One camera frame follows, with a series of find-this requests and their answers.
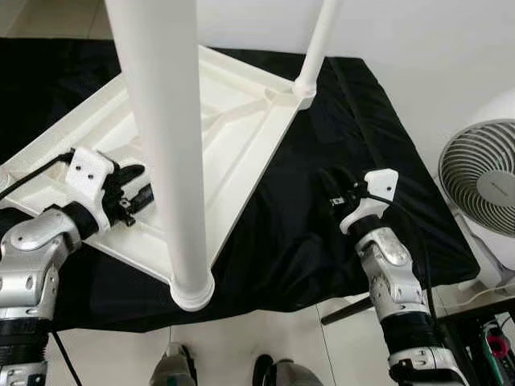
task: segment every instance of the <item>white plastic tray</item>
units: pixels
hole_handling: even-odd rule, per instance
[[[205,47],[199,48],[199,55],[206,244],[212,264],[303,100],[292,93],[293,82],[289,80]],[[55,155],[78,146],[99,150],[121,166],[144,164],[122,75],[55,123],[4,167],[19,179]],[[11,194],[9,204],[33,216],[53,203],[65,205],[65,173],[64,165],[52,167]],[[147,175],[133,181],[126,188],[127,196],[132,197],[148,182]],[[118,224],[87,243],[168,283],[171,263],[155,205],[136,218],[132,228]]]

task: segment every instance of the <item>fan grille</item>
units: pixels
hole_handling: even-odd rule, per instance
[[[515,120],[482,122],[456,135],[442,153],[439,173],[467,216],[515,236]]]

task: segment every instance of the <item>white fan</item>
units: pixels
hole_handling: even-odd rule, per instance
[[[495,288],[515,282],[515,90],[472,122],[447,143],[439,179],[480,264],[478,279]]]

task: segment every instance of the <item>black cable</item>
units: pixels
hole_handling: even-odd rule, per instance
[[[29,182],[34,177],[36,177],[36,176],[40,175],[41,173],[43,173],[46,169],[49,169],[50,167],[52,167],[54,164],[56,164],[58,162],[61,162],[61,161],[62,162],[66,162],[66,163],[70,163],[72,161],[72,157],[73,157],[73,152],[72,151],[68,152],[68,153],[65,153],[65,154],[59,154],[57,157],[51,159],[50,161],[45,163],[43,166],[41,166],[38,169],[32,171],[31,173],[29,173],[25,177],[19,179],[15,183],[13,183],[10,187],[5,189],[4,191],[0,192],[0,201],[5,199],[8,195],[10,195],[13,191],[15,191],[16,189],[21,187],[24,183]]]
[[[82,382],[80,382],[80,378],[77,375],[75,368],[73,368],[72,361],[70,360],[70,357],[68,356],[68,353],[66,352],[66,349],[64,348],[63,342],[61,342],[61,338],[58,336],[57,331],[52,328],[51,329],[51,336],[54,337],[57,343],[57,347],[61,351],[61,355],[64,358],[64,362],[66,362],[66,365],[68,366],[68,370],[72,374],[73,379],[75,380],[75,383],[77,386],[82,386]]]
[[[396,203],[394,201],[390,201],[389,199],[384,199],[378,195],[371,195],[369,193],[367,194],[367,197],[369,197],[370,199],[375,199],[376,201],[381,201],[382,203],[387,203],[388,205],[391,205],[391,206],[399,209],[405,216],[407,216],[408,220],[413,224],[414,229],[418,233],[417,239],[419,240],[420,245],[422,247],[422,254],[423,254],[423,259],[424,259],[424,271],[425,271],[424,279],[426,282],[426,290],[427,290],[427,306],[429,307],[429,312],[431,313],[433,322],[435,323],[435,325],[437,325],[438,319],[436,318],[435,300],[433,299],[433,291],[432,291],[433,285],[431,282],[431,261],[430,261],[429,253],[427,252],[426,241],[423,239],[422,234],[420,233],[420,230],[419,230],[417,224],[415,223],[415,218],[414,218],[413,214],[411,214],[411,212],[409,212],[401,204]]]
[[[506,318],[506,320],[504,320],[504,321],[503,321],[503,323],[501,324],[501,329],[503,329],[503,328],[504,328],[505,324],[506,324],[506,323],[507,323],[511,318],[512,318],[511,316],[508,316],[508,317]]]

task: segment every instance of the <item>person's foot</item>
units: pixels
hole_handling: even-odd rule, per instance
[[[254,374],[252,376],[252,386],[263,386],[266,373],[274,365],[274,360],[270,355],[260,355],[254,364]]]

